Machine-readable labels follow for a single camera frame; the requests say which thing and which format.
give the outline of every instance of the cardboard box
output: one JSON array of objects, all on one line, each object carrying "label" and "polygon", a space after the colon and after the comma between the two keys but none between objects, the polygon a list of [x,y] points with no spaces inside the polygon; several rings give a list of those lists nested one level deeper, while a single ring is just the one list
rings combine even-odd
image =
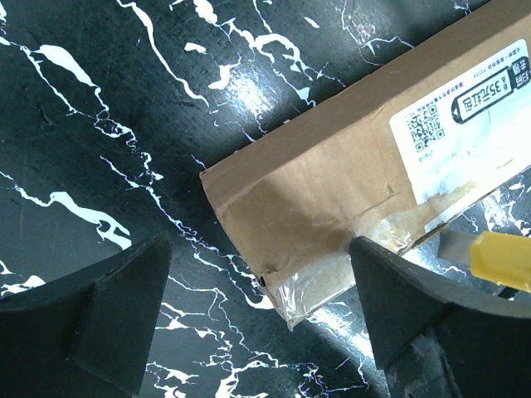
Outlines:
[{"label": "cardboard box", "polygon": [[206,170],[223,228],[290,327],[531,164],[531,2],[492,0]]}]

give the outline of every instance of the black logo on label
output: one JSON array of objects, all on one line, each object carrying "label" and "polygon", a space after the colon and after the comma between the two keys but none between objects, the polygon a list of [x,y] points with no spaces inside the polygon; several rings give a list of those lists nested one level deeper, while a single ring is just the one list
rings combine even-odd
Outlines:
[{"label": "black logo on label", "polygon": [[470,90],[455,97],[451,104],[451,116],[459,124],[474,118],[484,110],[499,103],[529,83],[531,68],[529,58],[523,56],[496,74],[483,80]]}]

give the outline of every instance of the black marble surface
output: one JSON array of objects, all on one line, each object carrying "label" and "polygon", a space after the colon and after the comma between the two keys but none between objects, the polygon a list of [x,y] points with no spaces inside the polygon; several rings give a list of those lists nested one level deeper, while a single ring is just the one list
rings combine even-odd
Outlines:
[{"label": "black marble surface", "polygon": [[[2,296],[169,229],[141,396],[387,396],[356,289],[289,332],[198,174],[483,2],[0,0]],[[451,228],[529,235],[530,191],[517,176]],[[407,256],[499,291],[436,247]]]}]

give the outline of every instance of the yellow box cutter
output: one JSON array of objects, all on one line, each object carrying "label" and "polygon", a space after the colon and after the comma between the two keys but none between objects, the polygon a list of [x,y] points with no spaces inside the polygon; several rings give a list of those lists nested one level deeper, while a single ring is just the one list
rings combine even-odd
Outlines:
[{"label": "yellow box cutter", "polygon": [[443,230],[439,258],[470,266],[477,278],[531,293],[531,239]]}]

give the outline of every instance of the marble tabletop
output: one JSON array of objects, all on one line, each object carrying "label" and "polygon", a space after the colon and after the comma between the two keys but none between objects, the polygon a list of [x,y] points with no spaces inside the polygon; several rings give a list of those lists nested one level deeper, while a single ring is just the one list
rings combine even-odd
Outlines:
[{"label": "marble tabletop", "polygon": [[[483,2],[0,0],[1,295],[169,230],[141,396],[387,396],[356,289],[289,332],[199,173]],[[530,192],[526,172],[451,228],[529,235]],[[499,291],[436,246],[407,256]]]}]

